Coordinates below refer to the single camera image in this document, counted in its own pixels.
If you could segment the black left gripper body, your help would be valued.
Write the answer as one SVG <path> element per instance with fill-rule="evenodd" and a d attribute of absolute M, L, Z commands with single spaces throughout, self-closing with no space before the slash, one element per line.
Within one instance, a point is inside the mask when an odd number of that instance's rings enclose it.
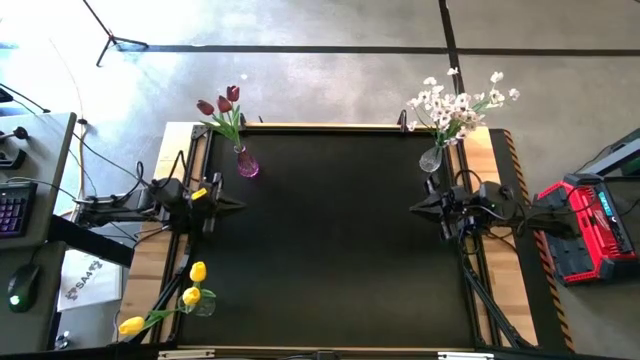
<path fill-rule="evenodd" d="M 196 201 L 188 196 L 190 224 L 193 231 L 201 234 L 211 234 L 213 232 L 215 213 L 218 208 L 218 199 L 220 197 L 222 185 L 222 174 L 216 172 L 210 182 L 201 182 L 197 190 L 206 188 L 208 194 Z"/>

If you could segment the grey metal frame beam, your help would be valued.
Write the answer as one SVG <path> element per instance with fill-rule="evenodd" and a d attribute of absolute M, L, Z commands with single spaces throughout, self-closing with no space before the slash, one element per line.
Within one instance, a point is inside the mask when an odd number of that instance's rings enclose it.
<path fill-rule="evenodd" d="M 606 146 L 577 173 L 600 176 L 640 176 L 640 127 Z"/>

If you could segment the white printed paper sheet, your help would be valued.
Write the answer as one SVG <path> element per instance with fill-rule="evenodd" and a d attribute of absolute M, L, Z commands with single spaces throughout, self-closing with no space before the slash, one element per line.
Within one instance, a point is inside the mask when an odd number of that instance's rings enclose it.
<path fill-rule="evenodd" d="M 61 270 L 57 311 L 120 300 L 122 267 L 70 249 Z"/>

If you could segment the clear glass tumbler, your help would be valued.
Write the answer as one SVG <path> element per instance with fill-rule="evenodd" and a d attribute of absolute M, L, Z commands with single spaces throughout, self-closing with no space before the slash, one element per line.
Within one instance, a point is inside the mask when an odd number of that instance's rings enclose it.
<path fill-rule="evenodd" d="M 209 317 L 216 309 L 216 295 L 212 292 L 205 292 L 200 296 L 198 302 L 193 305 L 185 304 L 183 299 L 180 298 L 178 305 L 182 312 L 187 315 Z"/>

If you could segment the silver metal bracket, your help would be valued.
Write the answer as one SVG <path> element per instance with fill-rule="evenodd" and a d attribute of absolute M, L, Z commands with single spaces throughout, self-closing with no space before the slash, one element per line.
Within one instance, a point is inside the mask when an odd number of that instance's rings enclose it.
<path fill-rule="evenodd" d="M 440 351 L 437 353 L 437 358 L 438 360 L 495 360 L 492 353 L 457 351 Z"/>
<path fill-rule="evenodd" d="M 211 349 L 181 349 L 160 351 L 157 360 L 202 360 L 215 357 Z"/>

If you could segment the black yellow hazard strip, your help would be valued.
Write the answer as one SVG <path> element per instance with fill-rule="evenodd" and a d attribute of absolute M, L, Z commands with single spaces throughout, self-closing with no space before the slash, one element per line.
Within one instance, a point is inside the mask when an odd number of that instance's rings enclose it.
<path fill-rule="evenodd" d="M 501 183 L 513 189 L 516 201 L 530 205 L 531 197 L 511 133 L 504 129 L 490 129 L 489 134 Z M 574 353 L 546 243 L 538 232 L 525 225 L 515 240 L 539 346 L 550 352 Z"/>

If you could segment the black aluminium table frame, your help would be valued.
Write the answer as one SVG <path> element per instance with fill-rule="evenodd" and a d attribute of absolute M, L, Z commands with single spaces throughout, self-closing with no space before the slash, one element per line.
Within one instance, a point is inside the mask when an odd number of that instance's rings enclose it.
<path fill-rule="evenodd" d="M 407 132 L 402 125 L 338 123 L 249 123 L 241 133 L 249 136 L 277 131 L 292 131 L 300 134 L 325 132 L 332 136 L 357 133 L 395 138 L 428 135 L 426 128 L 422 125 L 413 132 Z M 201 129 L 198 123 L 169 122 L 164 130 L 154 175 L 157 177 L 168 175 L 173 161 L 172 155 L 183 150 L 187 155 L 194 157 L 195 177 L 202 177 L 206 170 L 206 142 L 210 138 L 211 136 Z M 527 194 L 526 184 L 522 179 L 507 178 L 508 171 L 519 169 L 517 153 L 508 131 L 481 127 L 459 149 L 449 150 L 446 157 L 445 162 L 451 165 L 450 176 L 461 168 L 467 167 L 478 173 L 483 180 L 509 184 L 514 186 L 517 195 Z M 536 335 L 530 301 L 525 292 L 521 261 L 516 252 L 509 248 L 515 245 L 516 241 L 505 228 L 497 228 L 495 232 L 505 239 L 501 241 L 485 237 L 481 242 L 484 257 L 473 257 L 471 262 L 476 270 L 487 272 L 486 287 L 493 292 L 498 305 L 515 329 L 524 339 L 538 345 L 540 341 Z"/>

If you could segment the white artificial flower spray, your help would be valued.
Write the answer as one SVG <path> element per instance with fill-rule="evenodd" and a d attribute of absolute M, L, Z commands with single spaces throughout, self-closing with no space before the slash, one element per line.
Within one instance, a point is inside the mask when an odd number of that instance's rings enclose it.
<path fill-rule="evenodd" d="M 456 145 L 483 125 L 484 94 L 445 94 L 444 86 L 435 79 L 430 82 L 425 110 L 435 128 L 436 144 Z"/>
<path fill-rule="evenodd" d="M 501 88 L 504 77 L 502 71 L 494 71 L 489 77 L 489 87 L 472 95 L 470 110 L 475 124 L 484 125 L 490 113 L 519 100 L 521 93 L 517 88 Z"/>
<path fill-rule="evenodd" d="M 438 145 L 448 145 L 451 140 L 452 97 L 442 94 L 445 87 L 435 77 L 427 77 L 423 85 L 423 89 L 407 105 L 414 111 L 417 122 L 433 131 Z"/>

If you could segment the black computer mouse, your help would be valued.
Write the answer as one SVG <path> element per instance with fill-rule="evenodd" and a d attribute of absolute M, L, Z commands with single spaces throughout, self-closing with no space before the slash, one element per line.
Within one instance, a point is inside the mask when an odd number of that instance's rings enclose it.
<path fill-rule="evenodd" d="M 40 267 L 33 263 L 19 267 L 9 279 L 7 300 L 13 313 L 27 312 L 37 297 Z"/>

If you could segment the black computer keyboard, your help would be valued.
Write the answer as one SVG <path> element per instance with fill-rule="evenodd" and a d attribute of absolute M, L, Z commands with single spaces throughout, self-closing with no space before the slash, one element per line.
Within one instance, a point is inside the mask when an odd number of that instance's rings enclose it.
<path fill-rule="evenodd" d="M 0 239 L 26 234 L 36 191 L 34 182 L 0 183 Z"/>

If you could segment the red black tool case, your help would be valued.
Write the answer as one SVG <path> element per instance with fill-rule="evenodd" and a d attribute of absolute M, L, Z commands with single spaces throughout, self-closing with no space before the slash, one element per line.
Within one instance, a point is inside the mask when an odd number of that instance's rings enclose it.
<path fill-rule="evenodd" d="M 543 235 L 563 285 L 640 273 L 640 176 L 568 174 L 535 195 L 533 204 L 572 229 Z"/>

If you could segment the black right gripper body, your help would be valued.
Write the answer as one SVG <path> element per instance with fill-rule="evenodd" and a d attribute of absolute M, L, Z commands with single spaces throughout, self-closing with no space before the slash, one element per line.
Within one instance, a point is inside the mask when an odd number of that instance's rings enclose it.
<path fill-rule="evenodd" d="M 440 194 L 442 196 L 442 206 L 430 209 L 440 211 L 443 219 L 441 226 L 441 239 L 443 241 L 462 241 L 476 229 L 476 220 L 469 209 L 471 195 L 463 186 L 455 185 L 442 190 L 436 174 L 429 175 L 424 182 L 427 196 L 430 194 Z"/>

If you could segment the black desk gadget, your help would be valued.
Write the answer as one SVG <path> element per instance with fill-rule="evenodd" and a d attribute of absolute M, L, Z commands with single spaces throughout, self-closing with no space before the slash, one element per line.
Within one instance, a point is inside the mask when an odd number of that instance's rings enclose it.
<path fill-rule="evenodd" d="M 26 160 L 27 153 L 21 149 L 14 157 L 9 157 L 4 151 L 0 151 L 0 170 L 17 170 Z"/>

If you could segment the black knob stick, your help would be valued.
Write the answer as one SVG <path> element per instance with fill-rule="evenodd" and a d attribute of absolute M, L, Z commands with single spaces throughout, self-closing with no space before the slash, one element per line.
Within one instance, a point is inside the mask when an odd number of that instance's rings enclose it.
<path fill-rule="evenodd" d="M 0 143 L 5 142 L 7 139 L 9 138 L 17 138 L 19 140 L 26 140 L 29 138 L 29 133 L 28 131 L 21 126 L 16 127 L 12 132 L 10 133 L 4 133 L 2 131 L 0 131 Z"/>

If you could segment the grey desk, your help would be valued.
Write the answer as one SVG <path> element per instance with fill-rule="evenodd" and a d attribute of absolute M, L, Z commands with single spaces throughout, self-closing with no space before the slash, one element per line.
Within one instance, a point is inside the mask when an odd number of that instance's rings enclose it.
<path fill-rule="evenodd" d="M 47 236 L 75 121 L 74 113 L 0 117 L 0 130 L 9 133 L 23 127 L 29 134 L 26 140 L 10 138 L 0 144 L 10 158 L 26 152 L 19 169 L 0 170 L 0 184 L 29 178 L 37 185 L 26 234 L 0 239 L 0 355 L 48 348 L 66 245 L 49 242 Z M 16 270 L 28 263 L 39 267 L 35 299 L 30 309 L 15 313 L 9 308 L 8 285 Z"/>

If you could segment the pink glass vase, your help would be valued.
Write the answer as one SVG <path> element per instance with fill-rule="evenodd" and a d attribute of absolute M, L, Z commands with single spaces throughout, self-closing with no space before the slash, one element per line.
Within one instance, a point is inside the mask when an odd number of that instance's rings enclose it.
<path fill-rule="evenodd" d="M 255 177 L 260 170 L 258 162 L 247 151 L 244 145 L 234 147 L 234 152 L 237 155 L 237 169 L 240 175 L 246 178 Z"/>

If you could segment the clear cut-glass vase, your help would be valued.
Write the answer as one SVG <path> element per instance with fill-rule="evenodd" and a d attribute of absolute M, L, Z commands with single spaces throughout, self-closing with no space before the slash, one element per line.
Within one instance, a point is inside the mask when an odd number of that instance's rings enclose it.
<path fill-rule="evenodd" d="M 444 156 L 444 147 L 443 146 L 433 146 L 425 151 L 420 159 L 419 159 L 419 167 L 422 171 L 426 173 L 434 173 L 436 172 L 443 161 Z"/>

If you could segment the red artificial tulip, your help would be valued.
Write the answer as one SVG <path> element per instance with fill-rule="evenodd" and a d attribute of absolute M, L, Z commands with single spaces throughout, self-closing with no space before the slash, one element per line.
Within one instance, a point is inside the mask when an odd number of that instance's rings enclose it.
<path fill-rule="evenodd" d="M 217 132 L 220 135 L 222 135 L 221 131 L 218 129 L 218 123 L 214 119 L 214 117 L 219 114 L 217 101 L 216 101 L 216 105 L 212 105 L 211 103 L 209 103 L 207 101 L 199 100 L 196 103 L 196 107 L 203 115 L 208 116 L 210 118 L 210 121 L 203 121 L 202 124 L 206 125 L 210 129 L 212 129 L 215 132 Z"/>
<path fill-rule="evenodd" d="M 240 112 L 239 107 L 235 106 L 226 97 L 220 96 L 217 100 L 219 114 L 214 117 L 218 123 L 218 129 L 221 134 L 234 143 L 234 146 L 240 150 L 242 148 L 240 140 Z"/>
<path fill-rule="evenodd" d="M 230 115 L 230 124 L 234 130 L 234 143 L 238 150 L 242 148 L 241 139 L 240 139 L 240 110 L 237 102 L 240 97 L 240 88 L 238 86 L 232 85 L 227 87 L 226 99 L 229 101 L 231 105 L 231 110 L 229 112 Z"/>

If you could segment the black diagonal frame strut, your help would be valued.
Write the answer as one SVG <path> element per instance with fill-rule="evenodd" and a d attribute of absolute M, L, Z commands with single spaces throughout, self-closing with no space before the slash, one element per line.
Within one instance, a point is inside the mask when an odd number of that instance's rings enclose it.
<path fill-rule="evenodd" d="M 169 282 L 161 288 L 158 298 L 155 300 L 152 307 L 148 311 L 145 317 L 143 328 L 137 334 L 125 337 L 125 343 L 141 344 L 148 331 L 153 328 L 157 322 L 161 321 L 163 317 L 166 317 L 175 312 L 175 309 L 167 310 L 166 305 L 169 303 L 170 298 L 176 293 L 179 286 L 186 278 L 185 268 L 192 263 L 193 261 L 190 259 L 189 254 L 186 254 L 182 257 L 179 263 L 179 267 L 172 274 Z"/>
<path fill-rule="evenodd" d="M 505 335 L 508 343 L 516 349 L 535 349 L 535 346 L 524 339 L 517 329 L 511 324 L 500 307 L 494 301 L 493 296 L 484 288 L 480 281 L 479 275 L 473 269 L 469 253 L 466 251 L 466 246 L 463 245 L 462 249 L 462 263 L 463 273 L 466 281 L 472 287 L 472 289 L 478 294 L 479 298 L 485 305 L 489 313 L 489 318 L 496 322 L 496 325 L 500 331 Z"/>

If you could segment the black support bar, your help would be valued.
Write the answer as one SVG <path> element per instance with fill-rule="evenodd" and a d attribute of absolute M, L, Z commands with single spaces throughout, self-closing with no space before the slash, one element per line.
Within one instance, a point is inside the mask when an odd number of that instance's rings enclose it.
<path fill-rule="evenodd" d="M 64 242 L 71 248 L 126 268 L 130 268 L 132 264 L 134 254 L 132 248 L 81 228 L 57 215 L 51 216 L 47 240 Z"/>

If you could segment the black tripod stand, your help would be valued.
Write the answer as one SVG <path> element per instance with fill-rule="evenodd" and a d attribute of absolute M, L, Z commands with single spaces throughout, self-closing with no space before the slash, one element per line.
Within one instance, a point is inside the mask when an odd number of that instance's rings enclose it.
<path fill-rule="evenodd" d="M 90 12 L 90 14 L 92 15 L 92 17 L 96 20 L 96 22 L 98 23 L 99 27 L 102 29 L 102 31 L 105 33 L 106 35 L 106 42 L 105 45 L 103 47 L 103 49 L 101 50 L 95 66 L 96 67 L 100 67 L 102 60 L 106 54 L 106 52 L 111 48 L 111 47 L 117 47 L 120 48 L 122 44 L 125 45 L 132 45 L 134 48 L 140 48 L 143 50 L 146 50 L 149 48 L 149 44 L 146 42 L 142 42 L 142 41 L 138 41 L 138 40 L 133 40 L 133 39 L 129 39 L 129 38 L 123 38 L 123 37 L 119 37 L 116 36 L 104 23 L 103 21 L 100 19 L 99 15 L 94 11 L 93 7 L 90 5 L 89 0 L 82 0 L 84 6 L 87 8 L 87 10 Z"/>

